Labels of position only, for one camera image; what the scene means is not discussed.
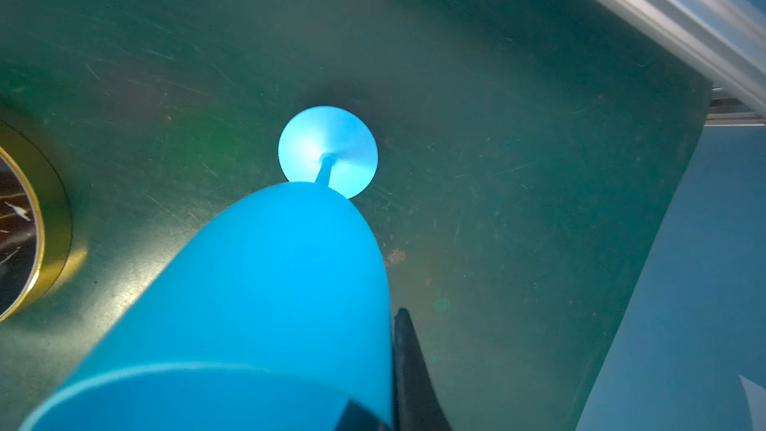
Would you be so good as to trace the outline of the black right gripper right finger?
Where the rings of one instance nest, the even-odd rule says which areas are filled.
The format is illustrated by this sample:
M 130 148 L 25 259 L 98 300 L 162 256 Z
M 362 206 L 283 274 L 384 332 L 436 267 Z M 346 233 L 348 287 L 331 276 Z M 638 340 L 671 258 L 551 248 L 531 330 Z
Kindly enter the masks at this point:
M 406 308 L 393 320 L 393 367 L 396 429 L 451 431 Z

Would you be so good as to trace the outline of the aluminium back frame rail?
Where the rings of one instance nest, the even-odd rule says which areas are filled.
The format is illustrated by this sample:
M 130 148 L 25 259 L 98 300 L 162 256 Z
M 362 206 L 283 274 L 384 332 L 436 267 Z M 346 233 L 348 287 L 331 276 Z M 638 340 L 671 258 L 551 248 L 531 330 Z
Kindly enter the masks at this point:
M 765 14 L 748 0 L 596 0 L 752 110 L 765 111 Z

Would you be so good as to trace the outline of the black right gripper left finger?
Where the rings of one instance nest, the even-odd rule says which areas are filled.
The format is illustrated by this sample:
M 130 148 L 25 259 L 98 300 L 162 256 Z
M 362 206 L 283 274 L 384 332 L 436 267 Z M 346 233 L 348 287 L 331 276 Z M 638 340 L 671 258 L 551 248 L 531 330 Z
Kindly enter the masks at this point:
M 392 428 L 371 411 L 349 399 L 334 431 L 391 431 Z

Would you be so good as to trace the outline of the blue wine glass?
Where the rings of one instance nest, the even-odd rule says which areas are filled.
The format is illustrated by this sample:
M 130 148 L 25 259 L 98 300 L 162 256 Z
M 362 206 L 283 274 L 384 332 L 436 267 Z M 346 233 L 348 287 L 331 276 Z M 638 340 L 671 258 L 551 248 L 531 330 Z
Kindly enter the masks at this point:
M 353 198 L 376 142 L 330 106 L 278 142 L 284 183 L 215 217 L 26 430 L 334 430 L 349 399 L 395 426 L 390 295 Z

